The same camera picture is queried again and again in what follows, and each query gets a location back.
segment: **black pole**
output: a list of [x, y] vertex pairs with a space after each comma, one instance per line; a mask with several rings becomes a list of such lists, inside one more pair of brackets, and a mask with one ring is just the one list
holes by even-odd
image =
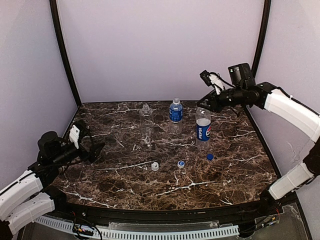
[[269, 14], [270, 14], [270, 8], [271, 8], [271, 0], [264, 0], [264, 6], [263, 6], [263, 13], [262, 13], [262, 20], [261, 20], [261, 26], [260, 26], [260, 32], [259, 32], [259, 38], [255, 49], [254, 59], [252, 63], [252, 74], [253, 77], [256, 77], [258, 66], [261, 58], [262, 49], [264, 47], [266, 33], [267, 33], [267, 26], [268, 26], [268, 20], [269, 20]]
[[50, 1], [50, 8], [51, 8], [51, 15], [52, 15], [52, 20], [53, 20], [53, 25], [54, 25], [54, 31], [56, 35], [56, 40], [58, 42], [58, 46], [60, 49], [60, 55], [62, 58], [64, 70], [66, 73], [66, 76], [68, 78], [68, 82], [73, 94], [73, 98], [75, 100], [75, 103], [77, 107], [79, 108], [82, 103], [81, 99], [77, 90], [76, 82], [74, 79], [74, 76], [71, 71], [68, 55], [67, 55], [67, 50], [65, 46], [65, 41], [62, 35], [62, 30], [61, 30], [61, 25], [60, 25], [60, 20], [59, 20], [59, 13], [58, 13], [58, 7], [57, 7], [57, 1], [56, 0], [49, 0]]

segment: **blue label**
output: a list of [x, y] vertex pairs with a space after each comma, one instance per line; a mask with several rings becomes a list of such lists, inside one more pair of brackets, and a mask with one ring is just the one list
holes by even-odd
[[211, 125], [200, 126], [196, 125], [196, 138], [200, 141], [208, 141], [210, 139]]
[[180, 122], [184, 115], [184, 111], [181, 109], [179, 111], [174, 111], [171, 108], [169, 109], [169, 116], [172, 122]]

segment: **marble tabletop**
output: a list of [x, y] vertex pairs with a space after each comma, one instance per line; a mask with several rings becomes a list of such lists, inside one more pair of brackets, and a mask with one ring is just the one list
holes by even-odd
[[[276, 180], [275, 171], [248, 117], [239, 107], [211, 114], [210, 148], [196, 147], [196, 103], [182, 102], [182, 133], [169, 131], [168, 101], [148, 102], [154, 133], [142, 137], [142, 102], [85, 103], [84, 120], [93, 139], [105, 142], [99, 159], [70, 166], [52, 185], [68, 202], [126, 210], [190, 210], [247, 203]], [[85, 147], [89, 138], [83, 139]], [[208, 161], [206, 155], [214, 155]], [[178, 168], [179, 160], [185, 161]], [[159, 163], [152, 171], [151, 164]]]

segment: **white wall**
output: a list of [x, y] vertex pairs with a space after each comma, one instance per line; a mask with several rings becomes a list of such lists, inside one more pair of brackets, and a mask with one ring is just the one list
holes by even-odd
[[[320, 1], [272, 1], [256, 82], [270, 82], [320, 112]], [[313, 143], [280, 117], [257, 107], [252, 114], [282, 174], [309, 152]], [[320, 239], [320, 179], [298, 190], [313, 239]]]
[[0, 1], [0, 189], [36, 161], [75, 111], [47, 0]]
[[199, 74], [251, 63], [263, 0], [59, 0], [83, 102], [198, 100]]

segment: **blue-labeled bottle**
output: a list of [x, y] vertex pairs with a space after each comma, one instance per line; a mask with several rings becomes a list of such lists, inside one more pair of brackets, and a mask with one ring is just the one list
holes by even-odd
[[198, 107], [195, 113], [196, 120], [196, 146], [200, 151], [209, 148], [211, 114], [209, 110]]
[[183, 116], [184, 108], [182, 107], [179, 98], [174, 98], [169, 109], [169, 131], [171, 134], [177, 135], [181, 133]]

